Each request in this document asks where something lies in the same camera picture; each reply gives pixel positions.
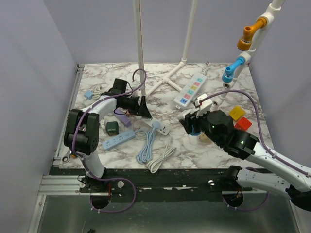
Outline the wooden cube socket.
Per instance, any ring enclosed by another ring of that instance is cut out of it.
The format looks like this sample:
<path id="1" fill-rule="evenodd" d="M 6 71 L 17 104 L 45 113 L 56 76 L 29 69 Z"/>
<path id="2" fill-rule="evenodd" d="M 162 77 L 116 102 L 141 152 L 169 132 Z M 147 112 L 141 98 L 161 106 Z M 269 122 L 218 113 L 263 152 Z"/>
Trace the wooden cube socket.
<path id="1" fill-rule="evenodd" d="M 204 143 L 209 143 L 210 139 L 206 136 L 206 135 L 199 135 L 199 139 L 200 141 L 204 142 Z"/>

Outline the purple USB power strip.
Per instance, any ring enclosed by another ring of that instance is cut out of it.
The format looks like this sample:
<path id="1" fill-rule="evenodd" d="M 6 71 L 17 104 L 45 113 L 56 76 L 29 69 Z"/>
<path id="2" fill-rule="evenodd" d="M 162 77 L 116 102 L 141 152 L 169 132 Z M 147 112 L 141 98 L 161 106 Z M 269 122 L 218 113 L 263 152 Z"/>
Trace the purple USB power strip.
<path id="1" fill-rule="evenodd" d="M 126 113 L 122 113 L 119 109 L 114 111 L 114 116 L 125 126 L 130 127 L 132 125 L 131 120 L 126 116 Z"/>

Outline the white multicolour power strip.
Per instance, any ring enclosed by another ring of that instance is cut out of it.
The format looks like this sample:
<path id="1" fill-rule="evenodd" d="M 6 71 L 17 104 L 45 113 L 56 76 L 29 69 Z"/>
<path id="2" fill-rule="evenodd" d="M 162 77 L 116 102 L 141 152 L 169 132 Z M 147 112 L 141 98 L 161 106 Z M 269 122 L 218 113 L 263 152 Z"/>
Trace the white multicolour power strip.
<path id="1" fill-rule="evenodd" d="M 185 109 L 193 101 L 194 97 L 199 92 L 200 88 L 203 86 L 207 76 L 201 73 L 196 73 L 187 82 L 187 84 L 182 88 L 179 94 L 174 98 L 174 103 L 177 109 Z"/>

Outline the dark green cube socket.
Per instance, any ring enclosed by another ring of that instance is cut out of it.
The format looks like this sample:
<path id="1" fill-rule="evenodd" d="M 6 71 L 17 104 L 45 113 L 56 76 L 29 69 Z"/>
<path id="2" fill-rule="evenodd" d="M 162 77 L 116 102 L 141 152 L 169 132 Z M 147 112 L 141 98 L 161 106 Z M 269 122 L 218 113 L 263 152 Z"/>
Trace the dark green cube socket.
<path id="1" fill-rule="evenodd" d="M 109 136 L 116 136 L 119 134 L 119 124 L 116 121 L 107 122 L 105 129 Z"/>

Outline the yellow cube socket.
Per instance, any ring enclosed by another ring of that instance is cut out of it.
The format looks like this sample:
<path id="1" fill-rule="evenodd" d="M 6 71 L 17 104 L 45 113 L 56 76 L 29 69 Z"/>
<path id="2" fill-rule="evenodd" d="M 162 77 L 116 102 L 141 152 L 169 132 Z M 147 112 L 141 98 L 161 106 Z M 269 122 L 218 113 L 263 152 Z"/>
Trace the yellow cube socket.
<path id="1" fill-rule="evenodd" d="M 246 114 L 246 111 L 241 108 L 240 106 L 235 106 L 230 112 L 229 116 L 234 120 L 238 121 L 240 118 L 242 118 Z"/>

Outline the white round plug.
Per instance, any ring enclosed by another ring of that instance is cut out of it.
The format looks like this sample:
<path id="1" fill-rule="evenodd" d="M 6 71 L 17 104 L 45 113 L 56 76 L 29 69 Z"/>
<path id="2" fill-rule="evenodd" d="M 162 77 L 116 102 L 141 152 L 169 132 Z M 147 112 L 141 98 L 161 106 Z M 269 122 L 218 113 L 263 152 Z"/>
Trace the white round plug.
<path id="1" fill-rule="evenodd" d="M 166 143 L 165 149 L 161 156 L 156 159 L 149 161 L 146 164 L 146 168 L 150 171 L 151 174 L 155 174 L 161 168 L 162 164 L 170 158 L 176 151 L 176 147 L 171 147 L 171 142 L 173 138 L 170 135 L 168 142 Z"/>

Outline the red cube socket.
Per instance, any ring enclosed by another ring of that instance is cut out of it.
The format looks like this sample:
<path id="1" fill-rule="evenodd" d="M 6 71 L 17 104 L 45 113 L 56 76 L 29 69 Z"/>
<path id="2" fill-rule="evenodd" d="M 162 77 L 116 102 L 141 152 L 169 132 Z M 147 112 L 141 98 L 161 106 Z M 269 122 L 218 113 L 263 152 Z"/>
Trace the red cube socket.
<path id="1" fill-rule="evenodd" d="M 242 131 L 247 131 L 252 126 L 252 122 L 246 119 L 245 117 L 242 117 L 237 121 L 234 128 Z"/>

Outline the light blue charger plug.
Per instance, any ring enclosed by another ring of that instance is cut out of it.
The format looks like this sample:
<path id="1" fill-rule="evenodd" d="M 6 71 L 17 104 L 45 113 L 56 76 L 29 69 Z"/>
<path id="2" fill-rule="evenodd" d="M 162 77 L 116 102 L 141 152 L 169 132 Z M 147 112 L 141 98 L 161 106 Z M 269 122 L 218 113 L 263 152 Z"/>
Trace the light blue charger plug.
<path id="1" fill-rule="evenodd" d="M 94 96 L 94 93 L 91 91 L 91 90 L 88 90 L 84 93 L 84 97 L 87 99 L 87 100 L 90 100 L 92 99 Z"/>

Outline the blue plug adapter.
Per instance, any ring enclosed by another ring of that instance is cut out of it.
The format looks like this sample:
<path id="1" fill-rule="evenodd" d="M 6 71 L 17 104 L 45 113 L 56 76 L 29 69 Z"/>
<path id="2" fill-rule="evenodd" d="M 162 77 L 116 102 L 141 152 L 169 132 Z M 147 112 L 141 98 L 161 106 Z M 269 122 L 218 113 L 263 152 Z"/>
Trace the blue plug adapter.
<path id="1" fill-rule="evenodd" d="M 198 129 L 195 129 L 195 127 L 194 126 L 192 126 L 192 131 L 191 131 L 191 133 L 190 133 L 192 136 L 198 136 L 198 135 L 200 135 L 201 134 L 201 131 L 200 130 L 198 130 Z"/>

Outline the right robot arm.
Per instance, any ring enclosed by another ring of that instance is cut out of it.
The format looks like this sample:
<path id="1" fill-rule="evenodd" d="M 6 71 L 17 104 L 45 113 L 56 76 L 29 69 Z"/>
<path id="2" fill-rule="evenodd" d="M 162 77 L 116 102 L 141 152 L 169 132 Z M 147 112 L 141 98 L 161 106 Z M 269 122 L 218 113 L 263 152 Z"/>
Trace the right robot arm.
<path id="1" fill-rule="evenodd" d="M 187 134 L 204 133 L 224 152 L 257 164 L 269 171 L 267 174 L 237 167 L 224 177 L 229 190 L 249 187 L 284 196 L 295 206 L 311 209 L 311 169 L 271 148 L 265 148 L 256 136 L 234 128 L 233 120 L 223 111 L 207 111 L 197 116 L 192 109 L 177 116 Z"/>

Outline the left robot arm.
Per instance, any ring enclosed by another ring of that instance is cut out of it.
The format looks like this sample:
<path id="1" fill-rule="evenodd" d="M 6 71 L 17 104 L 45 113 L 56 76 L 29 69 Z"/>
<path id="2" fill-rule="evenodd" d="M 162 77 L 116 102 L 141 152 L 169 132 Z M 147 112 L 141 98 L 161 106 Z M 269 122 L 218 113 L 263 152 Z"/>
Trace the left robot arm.
<path id="1" fill-rule="evenodd" d="M 143 88 L 141 83 L 126 92 L 127 81 L 115 79 L 113 87 L 103 92 L 92 105 L 83 109 L 72 109 L 67 117 L 64 145 L 77 155 L 85 168 L 86 175 L 92 177 L 91 186 L 98 192 L 107 188 L 108 180 L 103 177 L 105 167 L 97 154 L 99 126 L 107 114 L 123 108 L 130 114 L 150 119 L 152 116 L 146 105 L 146 97 L 131 97 L 134 91 Z"/>

